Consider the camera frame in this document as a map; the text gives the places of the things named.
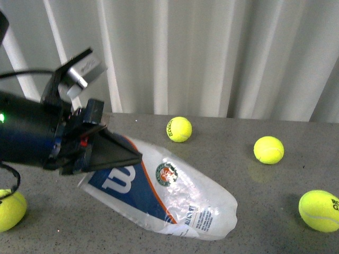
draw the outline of plastic bag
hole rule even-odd
[[[227,190],[168,150],[121,136],[142,163],[88,173],[79,186],[146,230],[202,240],[224,238],[237,223]]]

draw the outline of black cable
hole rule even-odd
[[[0,74],[0,79],[3,78],[10,78],[13,76],[17,76],[17,75],[22,75],[22,74],[53,74],[54,71],[53,70],[20,70],[20,71],[14,71],[14,72],[8,72],[8,73],[2,73]]]
[[[11,188],[11,193],[8,193],[6,194],[5,196],[2,196],[0,197],[0,200],[4,199],[4,198],[7,198],[11,195],[13,195],[17,189],[19,188],[20,186],[20,181],[21,181],[21,177],[20,177],[20,174],[18,171],[16,171],[14,168],[6,165],[6,164],[3,164],[1,161],[0,161],[0,168],[4,168],[4,169],[7,169],[9,172],[11,172],[13,174],[13,176],[16,178],[16,185],[13,185],[12,188]]]

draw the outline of red component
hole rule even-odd
[[[88,137],[82,138],[80,141],[80,146],[87,147],[87,145],[88,145]]]

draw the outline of roland garros logo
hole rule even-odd
[[[173,164],[166,162],[160,164],[157,167],[155,176],[158,183],[160,183],[162,186],[168,187],[177,180],[178,173],[176,172],[175,166]]]

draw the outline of green led light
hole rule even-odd
[[[5,122],[5,115],[3,113],[0,113],[0,122]]]

